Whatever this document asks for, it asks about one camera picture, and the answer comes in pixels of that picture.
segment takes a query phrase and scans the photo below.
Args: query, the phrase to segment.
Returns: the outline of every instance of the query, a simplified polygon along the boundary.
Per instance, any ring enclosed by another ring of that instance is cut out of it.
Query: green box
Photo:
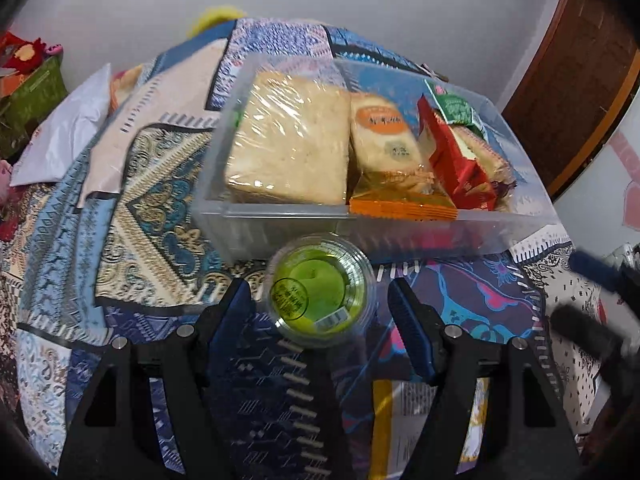
[[[67,95],[60,60],[54,56],[0,100],[0,158],[8,159],[23,149],[33,131]]]

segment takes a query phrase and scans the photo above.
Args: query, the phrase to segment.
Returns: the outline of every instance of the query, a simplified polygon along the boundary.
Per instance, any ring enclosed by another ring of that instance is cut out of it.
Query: pink heart decoration
[[[640,184],[632,182],[625,190],[623,225],[640,231]]]

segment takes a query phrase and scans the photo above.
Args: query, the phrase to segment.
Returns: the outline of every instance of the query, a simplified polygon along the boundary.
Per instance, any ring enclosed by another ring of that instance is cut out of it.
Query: plastic container
[[[306,348],[363,333],[376,310],[376,279],[359,248],[332,235],[294,240],[269,262],[260,309],[280,333]]]
[[[232,202],[224,172],[238,114],[244,109],[255,74],[274,69],[337,82],[351,91],[380,94],[394,102],[416,136],[418,99],[424,94],[434,105],[425,83],[431,79],[425,75],[341,59],[247,57],[212,136],[192,209],[194,220],[223,260],[268,259],[288,242],[318,232],[332,232],[349,240],[376,263],[499,253],[541,227],[559,222],[529,157],[492,102],[442,82],[438,84],[475,108],[487,127],[489,144],[511,163],[518,185],[510,197],[510,212],[460,210],[453,222],[405,221],[353,215],[348,206]]]

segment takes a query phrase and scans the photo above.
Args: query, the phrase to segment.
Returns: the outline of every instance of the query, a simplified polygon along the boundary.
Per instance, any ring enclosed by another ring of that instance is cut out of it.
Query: white plastic bag
[[[62,180],[107,118],[110,83],[107,63],[52,111],[14,165],[11,186]]]

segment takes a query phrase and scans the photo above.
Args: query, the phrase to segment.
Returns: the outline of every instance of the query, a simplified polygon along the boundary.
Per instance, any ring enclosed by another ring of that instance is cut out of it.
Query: clear plastic bin
[[[418,99],[424,94],[434,106],[425,83],[430,78],[425,75],[342,59],[249,56],[212,136],[192,209],[197,225],[226,262],[267,259],[297,237],[323,232],[346,238],[375,263],[498,253],[541,227],[559,222],[529,157],[494,104],[484,96],[439,81],[476,109],[487,126],[491,147],[513,166],[518,185],[510,198],[511,212],[460,210],[453,222],[405,221],[353,215],[347,206],[231,202],[224,171],[237,114],[244,109],[255,73],[274,69],[382,95],[396,104],[416,136]]]

